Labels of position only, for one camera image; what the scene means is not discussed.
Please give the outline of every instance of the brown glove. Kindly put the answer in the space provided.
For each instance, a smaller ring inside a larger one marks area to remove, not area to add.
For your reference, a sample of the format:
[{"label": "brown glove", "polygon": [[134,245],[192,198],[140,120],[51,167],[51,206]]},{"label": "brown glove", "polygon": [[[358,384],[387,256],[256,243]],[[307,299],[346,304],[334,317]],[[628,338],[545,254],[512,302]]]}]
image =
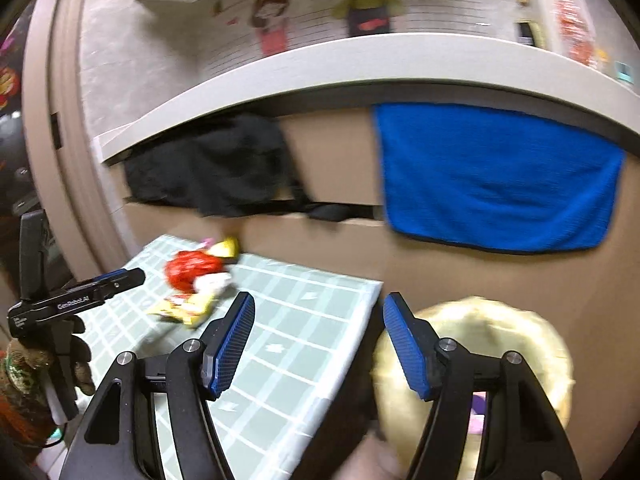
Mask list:
[{"label": "brown glove", "polygon": [[[73,317],[74,333],[84,332],[84,323]],[[91,351],[72,336],[71,358],[76,386],[85,395],[95,393],[88,362]],[[54,361],[53,354],[33,338],[12,339],[6,354],[0,353],[0,430],[9,435],[28,461],[40,452],[56,426],[51,418],[40,372]]]}]

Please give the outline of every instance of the red snack package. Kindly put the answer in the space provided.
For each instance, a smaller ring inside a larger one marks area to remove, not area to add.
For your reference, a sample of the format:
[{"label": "red snack package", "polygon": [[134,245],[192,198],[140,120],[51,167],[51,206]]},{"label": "red snack package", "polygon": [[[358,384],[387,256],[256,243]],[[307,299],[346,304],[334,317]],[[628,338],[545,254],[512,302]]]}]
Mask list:
[{"label": "red snack package", "polygon": [[164,275],[173,288],[193,294],[193,280],[205,274],[223,271],[222,260],[216,256],[202,251],[180,251],[166,264]]}]

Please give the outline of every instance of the orange object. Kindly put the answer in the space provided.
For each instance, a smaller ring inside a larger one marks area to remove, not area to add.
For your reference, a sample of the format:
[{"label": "orange object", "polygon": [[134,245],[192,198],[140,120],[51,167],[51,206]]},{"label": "orange object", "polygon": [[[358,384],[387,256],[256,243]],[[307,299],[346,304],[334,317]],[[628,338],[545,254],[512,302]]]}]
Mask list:
[{"label": "orange object", "polygon": [[205,274],[223,271],[222,260],[216,256],[202,251],[180,251],[166,264],[164,275],[173,288],[193,294],[193,280]]}]

